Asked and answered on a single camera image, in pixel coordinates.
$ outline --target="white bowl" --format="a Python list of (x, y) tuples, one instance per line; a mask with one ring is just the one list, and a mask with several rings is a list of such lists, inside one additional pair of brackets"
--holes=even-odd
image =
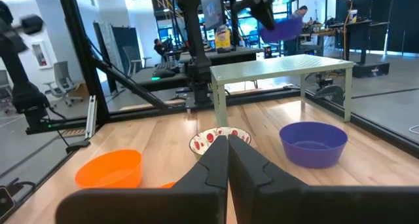
[(195, 135), (189, 142), (189, 148), (197, 155), (202, 156), (218, 136), (237, 135), (239, 138), (250, 144), (249, 132), (235, 127), (218, 127), (207, 129)]

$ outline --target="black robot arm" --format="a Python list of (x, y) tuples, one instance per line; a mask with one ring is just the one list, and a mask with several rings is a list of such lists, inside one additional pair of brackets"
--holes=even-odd
[(47, 116), (46, 108), (50, 107), (45, 95), (29, 82), (18, 53), (27, 50), (19, 33), (27, 35), (38, 33), (43, 28), (43, 20), (38, 16), (23, 18), (21, 24), (12, 27), (12, 14), (9, 8), (0, 3), (0, 57), (6, 66), (13, 82), (12, 103), (18, 113), (26, 116), (29, 127), (39, 127)]

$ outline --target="blue bowl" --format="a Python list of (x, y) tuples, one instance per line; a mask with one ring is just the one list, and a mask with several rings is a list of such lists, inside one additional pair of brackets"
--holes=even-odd
[(336, 126), (321, 122), (296, 122), (280, 130), (287, 158), (306, 168), (335, 165), (348, 142), (348, 135)]

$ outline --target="small metal table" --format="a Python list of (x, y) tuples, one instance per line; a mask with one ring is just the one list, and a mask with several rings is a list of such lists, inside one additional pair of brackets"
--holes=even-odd
[(309, 73), (345, 69), (344, 122), (350, 120), (353, 62), (300, 54), (211, 67), (213, 101), (219, 126), (228, 126), (225, 85), (290, 75), (301, 76), (301, 97), (305, 98), (305, 77)]

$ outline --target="chair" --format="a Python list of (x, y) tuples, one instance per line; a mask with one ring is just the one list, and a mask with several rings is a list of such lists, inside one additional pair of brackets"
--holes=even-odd
[(5, 113), (8, 113), (13, 108), (12, 101), (12, 90), (7, 77), (7, 70), (0, 70), (0, 108), (5, 109)]
[[(141, 62), (141, 58), (139, 56), (139, 53), (135, 50), (132, 46), (127, 46), (122, 48), (125, 52), (125, 56), (128, 59), (130, 63), (130, 67), (128, 68), (127, 75), (131, 77), (137, 69), (137, 63), (139, 63), (139, 67), (143, 68), (143, 64)], [(144, 67), (147, 67), (147, 60), (151, 59), (151, 57), (144, 57)]]
[(69, 93), (75, 91), (77, 86), (70, 79), (70, 74), (68, 72), (67, 61), (62, 61), (54, 64), (54, 75), (55, 81), (49, 83), (43, 83), (47, 85), (50, 90), (47, 90), (45, 94), (52, 94), (59, 100), (55, 102), (54, 107), (57, 106), (58, 102), (64, 101), (68, 107), (71, 107), (75, 100), (83, 101), (82, 97), (70, 97)]

